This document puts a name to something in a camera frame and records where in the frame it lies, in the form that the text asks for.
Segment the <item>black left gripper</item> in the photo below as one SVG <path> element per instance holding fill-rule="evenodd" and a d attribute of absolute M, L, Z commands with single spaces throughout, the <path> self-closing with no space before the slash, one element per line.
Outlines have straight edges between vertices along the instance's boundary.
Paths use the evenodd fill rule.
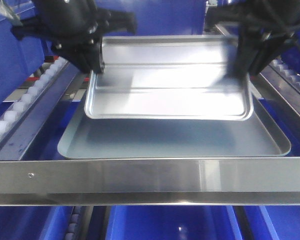
<path fill-rule="evenodd" d="M 33 4 L 37 14 L 12 27 L 12 34 L 18 40 L 34 37 L 51 42 L 55 55 L 85 74 L 103 72 L 105 34 L 137 31 L 133 12 L 100 8 L 93 0 L 35 0 Z"/>

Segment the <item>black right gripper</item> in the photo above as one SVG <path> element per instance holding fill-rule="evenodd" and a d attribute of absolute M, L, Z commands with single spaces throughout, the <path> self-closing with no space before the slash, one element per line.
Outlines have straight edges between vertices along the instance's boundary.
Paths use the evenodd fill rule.
<path fill-rule="evenodd" d="M 238 45 L 228 75 L 258 75 L 272 60 L 300 42 L 300 0 L 243 0 L 207 10 L 206 28 L 238 24 Z"/>

